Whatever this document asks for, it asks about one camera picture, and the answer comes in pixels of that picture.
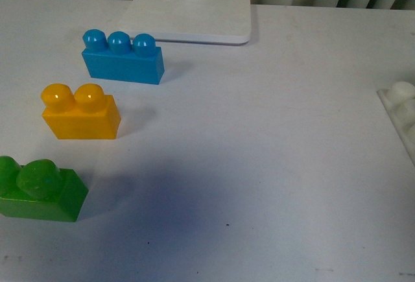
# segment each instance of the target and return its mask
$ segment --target yellow building block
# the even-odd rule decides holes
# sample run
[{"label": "yellow building block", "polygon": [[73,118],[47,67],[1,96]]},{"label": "yellow building block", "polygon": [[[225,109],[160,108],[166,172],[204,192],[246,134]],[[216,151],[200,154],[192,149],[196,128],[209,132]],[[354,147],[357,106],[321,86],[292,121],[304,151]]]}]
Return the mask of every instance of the yellow building block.
[{"label": "yellow building block", "polygon": [[115,139],[121,117],[112,95],[96,84],[84,84],[75,94],[65,84],[47,86],[42,114],[59,139]]}]

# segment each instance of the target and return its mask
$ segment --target table surface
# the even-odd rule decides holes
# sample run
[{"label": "table surface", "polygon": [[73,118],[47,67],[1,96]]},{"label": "table surface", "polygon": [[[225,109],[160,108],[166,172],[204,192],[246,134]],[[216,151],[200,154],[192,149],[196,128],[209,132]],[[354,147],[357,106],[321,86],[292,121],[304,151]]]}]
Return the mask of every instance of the table surface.
[{"label": "table surface", "polygon": [[[162,43],[159,86],[91,79],[129,1],[0,0],[0,154],[89,187],[75,223],[0,217],[1,281],[415,281],[415,168],[376,91],[414,83],[415,12],[252,6],[246,45]],[[57,140],[87,82],[113,141]]]}]

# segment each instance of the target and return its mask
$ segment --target green building block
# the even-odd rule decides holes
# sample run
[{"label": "green building block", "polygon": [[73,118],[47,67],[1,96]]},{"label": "green building block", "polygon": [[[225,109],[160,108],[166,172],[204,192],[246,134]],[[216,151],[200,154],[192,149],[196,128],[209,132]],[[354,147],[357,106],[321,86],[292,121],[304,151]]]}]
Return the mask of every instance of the green building block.
[{"label": "green building block", "polygon": [[51,160],[24,167],[0,156],[0,213],[8,217],[75,222],[88,188],[74,170]]}]

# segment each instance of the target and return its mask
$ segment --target blue building block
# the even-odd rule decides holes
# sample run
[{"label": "blue building block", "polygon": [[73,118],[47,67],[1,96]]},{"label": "blue building block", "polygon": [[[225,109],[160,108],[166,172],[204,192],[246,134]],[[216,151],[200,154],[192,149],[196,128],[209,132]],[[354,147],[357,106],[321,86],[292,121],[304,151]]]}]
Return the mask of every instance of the blue building block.
[{"label": "blue building block", "polygon": [[161,48],[149,34],[139,34],[131,44],[128,34],[113,32],[108,41],[98,29],[85,32],[82,52],[92,78],[159,84],[164,73]]}]

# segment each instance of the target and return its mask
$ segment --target white lamp base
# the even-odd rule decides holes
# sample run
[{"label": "white lamp base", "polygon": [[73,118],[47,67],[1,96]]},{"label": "white lamp base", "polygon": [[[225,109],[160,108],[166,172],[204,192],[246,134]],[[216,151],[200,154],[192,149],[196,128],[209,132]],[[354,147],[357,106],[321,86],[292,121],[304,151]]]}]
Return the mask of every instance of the white lamp base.
[{"label": "white lamp base", "polygon": [[119,28],[131,38],[243,44],[251,35],[250,0],[133,0]]}]

